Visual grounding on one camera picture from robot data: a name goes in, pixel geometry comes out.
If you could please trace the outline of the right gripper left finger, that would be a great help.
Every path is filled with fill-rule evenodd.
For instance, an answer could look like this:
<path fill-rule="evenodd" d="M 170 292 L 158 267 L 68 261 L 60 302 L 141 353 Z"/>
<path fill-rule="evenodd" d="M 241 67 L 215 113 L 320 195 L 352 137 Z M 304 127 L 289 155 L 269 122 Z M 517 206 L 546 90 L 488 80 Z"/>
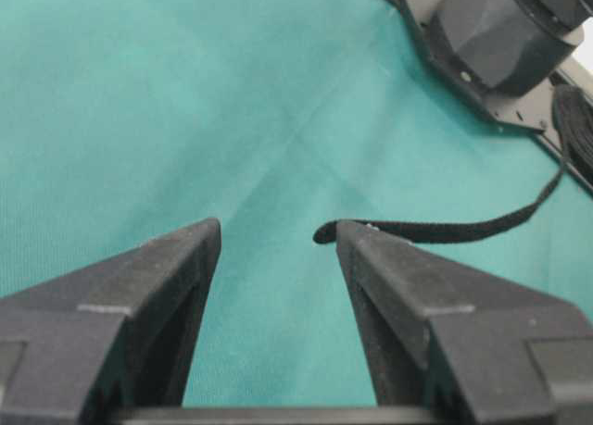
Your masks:
<path fill-rule="evenodd" d="M 1 420 L 102 424 L 179 406 L 221 225 L 208 218 L 1 300 Z"/>

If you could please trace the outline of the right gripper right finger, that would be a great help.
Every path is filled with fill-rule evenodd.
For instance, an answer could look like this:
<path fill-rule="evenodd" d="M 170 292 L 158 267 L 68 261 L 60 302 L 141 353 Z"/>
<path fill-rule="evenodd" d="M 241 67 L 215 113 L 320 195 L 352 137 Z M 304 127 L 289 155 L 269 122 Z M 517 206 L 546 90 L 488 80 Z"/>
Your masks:
<path fill-rule="evenodd" d="M 576 305 L 352 221 L 336 253 L 379 405 L 591 422 L 592 324 Z"/>

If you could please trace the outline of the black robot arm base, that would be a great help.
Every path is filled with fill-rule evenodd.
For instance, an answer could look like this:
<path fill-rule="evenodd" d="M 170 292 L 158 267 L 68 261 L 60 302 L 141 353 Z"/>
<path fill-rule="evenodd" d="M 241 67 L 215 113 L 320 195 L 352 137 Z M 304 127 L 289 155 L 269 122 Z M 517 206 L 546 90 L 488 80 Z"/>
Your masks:
<path fill-rule="evenodd" d="M 435 58 L 478 94 L 522 96 L 584 40 L 592 0 L 440 0 L 426 29 Z"/>

